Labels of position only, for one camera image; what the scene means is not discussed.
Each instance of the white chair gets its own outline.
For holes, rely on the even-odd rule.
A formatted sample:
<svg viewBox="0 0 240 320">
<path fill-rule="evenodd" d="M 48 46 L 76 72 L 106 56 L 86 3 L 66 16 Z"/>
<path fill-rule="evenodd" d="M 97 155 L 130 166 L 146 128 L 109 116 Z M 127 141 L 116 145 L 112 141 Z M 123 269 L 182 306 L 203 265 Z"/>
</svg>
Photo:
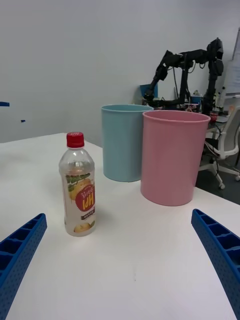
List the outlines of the white chair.
<svg viewBox="0 0 240 320">
<path fill-rule="evenodd" d="M 224 160 L 229 156 L 239 152 L 238 137 L 240 132 L 240 106 L 237 106 L 228 118 L 226 125 L 220 133 L 218 139 L 206 138 L 205 144 L 211 150 L 217 160 Z M 218 165 L 215 156 L 212 155 L 211 163 L 200 166 L 199 171 L 210 170 L 216 176 L 219 182 L 219 188 L 224 189 L 225 185 L 221 179 L 219 172 L 235 175 L 235 180 L 240 180 L 240 172 L 237 170 L 226 168 Z"/>
</svg>

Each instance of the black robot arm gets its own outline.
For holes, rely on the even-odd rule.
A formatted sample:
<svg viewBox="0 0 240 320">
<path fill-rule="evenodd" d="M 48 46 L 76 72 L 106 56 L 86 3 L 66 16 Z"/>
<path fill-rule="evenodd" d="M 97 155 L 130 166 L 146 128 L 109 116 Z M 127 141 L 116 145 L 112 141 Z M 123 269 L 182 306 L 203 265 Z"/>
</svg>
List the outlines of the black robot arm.
<svg viewBox="0 0 240 320">
<path fill-rule="evenodd" d="M 187 100 L 191 99 L 190 93 L 188 90 L 188 73 L 189 69 L 193 66 L 194 61 L 197 64 L 205 64 L 208 62 L 209 67 L 209 84 L 206 94 L 202 102 L 203 113 L 209 114 L 215 94 L 215 84 L 218 76 L 221 76 L 223 73 L 223 45 L 220 39 L 215 39 L 208 46 L 207 50 L 193 50 L 187 52 L 181 52 L 179 54 L 173 54 L 170 51 L 166 51 L 164 57 L 162 58 L 159 66 L 156 69 L 155 76 L 148 88 L 146 90 L 144 98 L 147 100 L 148 104 L 154 108 L 158 107 L 167 107 L 182 105 L 185 103 L 185 98 Z M 154 88 L 159 80 L 164 80 L 168 75 L 168 68 L 181 68 L 181 85 L 179 97 L 175 100 L 153 100 L 154 99 Z"/>
</svg>

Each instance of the juice bottle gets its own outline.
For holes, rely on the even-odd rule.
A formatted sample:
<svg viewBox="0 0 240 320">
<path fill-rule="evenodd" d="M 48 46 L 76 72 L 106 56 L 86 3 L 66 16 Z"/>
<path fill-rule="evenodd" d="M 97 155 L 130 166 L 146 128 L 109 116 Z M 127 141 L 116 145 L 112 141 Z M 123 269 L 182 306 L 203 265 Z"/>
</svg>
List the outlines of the juice bottle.
<svg viewBox="0 0 240 320">
<path fill-rule="evenodd" d="M 66 135 L 68 150 L 59 162 L 64 198 L 64 224 L 71 236 L 90 234 L 95 227 L 94 161 L 84 147 L 84 135 Z"/>
</svg>

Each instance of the white wall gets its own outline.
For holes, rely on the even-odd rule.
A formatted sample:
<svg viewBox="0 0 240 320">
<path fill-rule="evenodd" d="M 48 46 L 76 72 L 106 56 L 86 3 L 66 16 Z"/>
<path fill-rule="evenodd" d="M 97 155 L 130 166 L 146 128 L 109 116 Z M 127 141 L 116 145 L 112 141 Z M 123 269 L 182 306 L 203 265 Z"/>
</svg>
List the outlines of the white wall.
<svg viewBox="0 0 240 320">
<path fill-rule="evenodd" d="M 0 141 L 83 131 L 100 145 L 101 106 L 133 102 L 166 49 L 204 49 L 219 37 L 229 60 L 239 12 L 239 0 L 2 0 L 0 101 L 10 108 L 0 108 Z M 207 66 L 197 65 L 189 89 L 207 84 Z M 173 87 L 169 72 L 159 96 L 171 99 Z"/>
</svg>

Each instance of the red bottle cap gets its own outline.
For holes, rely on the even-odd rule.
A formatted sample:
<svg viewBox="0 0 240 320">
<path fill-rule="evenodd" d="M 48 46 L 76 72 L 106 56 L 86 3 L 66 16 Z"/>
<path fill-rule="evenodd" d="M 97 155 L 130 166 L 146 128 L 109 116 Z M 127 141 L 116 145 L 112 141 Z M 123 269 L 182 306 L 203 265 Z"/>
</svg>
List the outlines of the red bottle cap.
<svg viewBox="0 0 240 320">
<path fill-rule="evenodd" d="M 84 147 L 84 134 L 82 132 L 69 132 L 66 135 L 66 146 L 69 148 Z"/>
</svg>

